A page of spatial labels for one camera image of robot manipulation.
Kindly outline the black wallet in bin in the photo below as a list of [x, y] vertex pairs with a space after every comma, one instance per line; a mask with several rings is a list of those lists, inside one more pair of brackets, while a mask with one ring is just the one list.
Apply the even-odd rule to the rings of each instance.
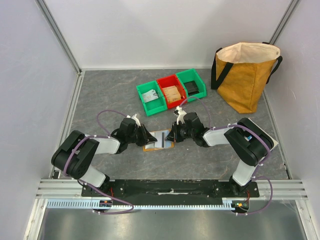
[[200, 93], [199, 88], [194, 80], [185, 82], [184, 86], [188, 96], [193, 96]]

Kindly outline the right green plastic bin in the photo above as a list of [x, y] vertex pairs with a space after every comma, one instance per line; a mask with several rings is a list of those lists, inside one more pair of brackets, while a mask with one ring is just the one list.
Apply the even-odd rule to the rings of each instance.
[[195, 96], [201, 99], [207, 96], [206, 85], [194, 68], [178, 72], [175, 75], [183, 86], [187, 97]]

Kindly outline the orange leather card holder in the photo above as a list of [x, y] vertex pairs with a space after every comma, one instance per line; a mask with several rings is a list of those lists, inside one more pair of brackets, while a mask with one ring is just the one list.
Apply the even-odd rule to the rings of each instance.
[[149, 143], [142, 147], [144, 152], [151, 152], [157, 150], [171, 149], [173, 148], [174, 142], [166, 140], [166, 137], [169, 135], [171, 129], [152, 131], [150, 134], [156, 138], [156, 142]]

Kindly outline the mustard tote bag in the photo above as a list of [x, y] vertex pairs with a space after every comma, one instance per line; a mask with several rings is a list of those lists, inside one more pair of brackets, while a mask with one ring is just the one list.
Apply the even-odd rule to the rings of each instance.
[[257, 111], [266, 84], [283, 61], [267, 42], [239, 42], [215, 52], [210, 87], [239, 114]]

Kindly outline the red plastic bin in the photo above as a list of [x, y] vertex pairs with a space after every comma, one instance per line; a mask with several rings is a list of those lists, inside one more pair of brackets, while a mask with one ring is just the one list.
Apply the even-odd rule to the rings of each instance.
[[156, 80], [168, 109], [179, 106], [187, 94], [178, 77], [173, 74]]

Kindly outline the brown cards in red bin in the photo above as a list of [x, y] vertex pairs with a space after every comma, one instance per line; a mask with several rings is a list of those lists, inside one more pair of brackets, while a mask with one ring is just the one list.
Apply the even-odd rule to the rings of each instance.
[[179, 92], [179, 89], [175, 85], [164, 87], [163, 93], [169, 104], [184, 99], [184, 96]]

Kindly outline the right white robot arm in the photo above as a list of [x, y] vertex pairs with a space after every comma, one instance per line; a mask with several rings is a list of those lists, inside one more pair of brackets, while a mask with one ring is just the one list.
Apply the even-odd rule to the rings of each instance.
[[195, 112], [178, 117], [173, 122], [166, 140], [174, 143], [192, 139], [198, 146], [208, 148], [217, 145], [230, 145], [240, 161], [230, 177], [229, 191], [235, 197], [247, 191], [248, 183], [254, 179], [257, 167], [270, 156], [279, 144], [274, 138], [244, 117], [237, 123], [224, 127], [205, 127]]

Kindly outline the left green plastic bin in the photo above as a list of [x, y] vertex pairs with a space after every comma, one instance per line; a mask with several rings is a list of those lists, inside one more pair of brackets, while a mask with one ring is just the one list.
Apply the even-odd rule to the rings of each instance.
[[155, 80], [137, 85], [136, 89], [148, 117], [168, 109], [165, 97]]

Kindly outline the green plastic bin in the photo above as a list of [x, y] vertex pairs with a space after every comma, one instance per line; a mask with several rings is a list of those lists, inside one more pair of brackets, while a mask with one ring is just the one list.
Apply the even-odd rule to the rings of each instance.
[[178, 72], [175, 75], [183, 86], [187, 97], [195, 96], [201, 99], [207, 96], [206, 85], [194, 68]]
[[137, 85], [136, 89], [148, 117], [168, 109], [165, 97], [155, 80]]

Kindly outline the blue razor package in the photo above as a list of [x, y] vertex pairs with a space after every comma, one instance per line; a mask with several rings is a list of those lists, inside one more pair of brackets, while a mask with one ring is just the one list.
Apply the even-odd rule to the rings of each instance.
[[275, 147], [278, 146], [279, 142], [276, 141], [274, 138], [272, 138], [271, 136], [267, 137], [268, 141], [270, 142], [270, 151], [272, 151]]

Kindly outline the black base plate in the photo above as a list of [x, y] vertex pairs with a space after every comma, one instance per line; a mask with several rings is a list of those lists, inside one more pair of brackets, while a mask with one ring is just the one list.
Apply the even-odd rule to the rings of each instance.
[[82, 186], [82, 197], [100, 198], [103, 192], [121, 201], [115, 206], [220, 205], [223, 198], [247, 199], [260, 196], [258, 184], [249, 182], [236, 187], [229, 181], [217, 179], [115, 179], [102, 184], [97, 190], [87, 184]]

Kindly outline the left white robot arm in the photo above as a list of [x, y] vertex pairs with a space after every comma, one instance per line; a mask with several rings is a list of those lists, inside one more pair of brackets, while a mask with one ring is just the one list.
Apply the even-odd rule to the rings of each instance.
[[110, 191], [110, 178], [92, 166], [95, 155], [116, 155], [125, 151], [129, 144], [143, 147], [157, 142], [144, 124], [133, 117], [125, 117], [119, 128], [110, 135], [86, 135], [74, 130], [64, 140], [51, 158], [51, 164], [65, 176], [92, 185], [98, 196], [106, 196]]

